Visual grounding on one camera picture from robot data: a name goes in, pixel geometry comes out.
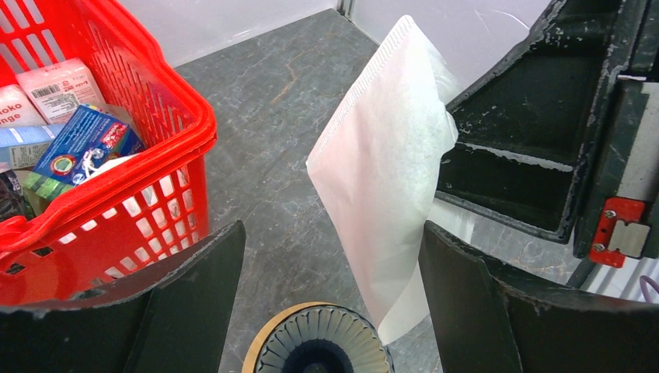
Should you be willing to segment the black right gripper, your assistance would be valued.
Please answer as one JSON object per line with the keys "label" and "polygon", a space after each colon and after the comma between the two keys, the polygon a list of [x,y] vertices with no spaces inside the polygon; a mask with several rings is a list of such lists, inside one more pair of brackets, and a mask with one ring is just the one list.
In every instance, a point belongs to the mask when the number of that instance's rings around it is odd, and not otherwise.
{"label": "black right gripper", "polygon": [[436,195],[573,255],[658,257],[658,3],[552,1],[448,104]]}

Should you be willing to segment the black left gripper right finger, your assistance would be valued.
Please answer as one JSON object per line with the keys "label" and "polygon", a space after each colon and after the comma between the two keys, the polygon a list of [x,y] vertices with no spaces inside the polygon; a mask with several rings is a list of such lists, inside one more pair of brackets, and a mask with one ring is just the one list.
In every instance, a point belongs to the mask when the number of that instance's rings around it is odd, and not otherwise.
{"label": "black left gripper right finger", "polygon": [[567,287],[427,221],[419,254],[446,372],[656,372],[658,307]]}

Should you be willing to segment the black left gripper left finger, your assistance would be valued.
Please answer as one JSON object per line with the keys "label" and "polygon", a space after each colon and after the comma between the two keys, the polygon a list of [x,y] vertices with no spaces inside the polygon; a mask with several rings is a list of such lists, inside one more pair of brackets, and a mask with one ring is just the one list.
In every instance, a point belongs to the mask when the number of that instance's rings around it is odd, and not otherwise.
{"label": "black left gripper left finger", "polygon": [[109,284],[1,307],[3,372],[216,372],[246,229],[226,225]]}

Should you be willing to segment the white paper coffee filter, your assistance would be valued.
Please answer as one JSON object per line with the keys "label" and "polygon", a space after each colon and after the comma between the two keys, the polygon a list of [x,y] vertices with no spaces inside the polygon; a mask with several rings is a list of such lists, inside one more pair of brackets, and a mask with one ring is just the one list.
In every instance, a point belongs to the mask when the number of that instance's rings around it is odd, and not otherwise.
{"label": "white paper coffee filter", "polygon": [[459,91],[438,49],[402,16],[306,163],[384,344],[428,313],[418,255],[441,158],[457,142],[447,104]]}

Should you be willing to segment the blue ribbed dripper cone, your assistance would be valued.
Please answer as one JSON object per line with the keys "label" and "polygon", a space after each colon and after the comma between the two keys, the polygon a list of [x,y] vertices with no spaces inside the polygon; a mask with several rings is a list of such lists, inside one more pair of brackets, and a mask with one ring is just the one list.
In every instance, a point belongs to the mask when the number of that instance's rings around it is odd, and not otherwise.
{"label": "blue ribbed dripper cone", "polygon": [[392,356],[359,313],[325,302],[291,306],[269,320],[244,372],[394,372]]}

